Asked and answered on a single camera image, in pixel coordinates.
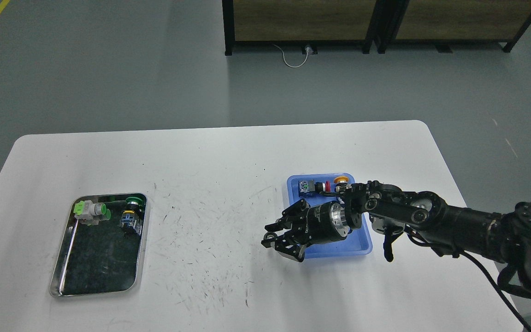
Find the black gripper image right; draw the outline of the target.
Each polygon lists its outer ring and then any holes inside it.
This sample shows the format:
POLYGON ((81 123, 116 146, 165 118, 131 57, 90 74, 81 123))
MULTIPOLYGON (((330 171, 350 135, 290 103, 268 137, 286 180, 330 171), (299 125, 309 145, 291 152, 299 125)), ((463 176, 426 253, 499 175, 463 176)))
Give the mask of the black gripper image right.
POLYGON ((345 209, 338 202, 310 206, 301 200, 282 211, 282 219, 266 225, 265 248, 282 249, 285 258, 303 262, 308 248, 345 240, 352 231, 345 209), (282 235, 276 232, 284 230, 282 235))

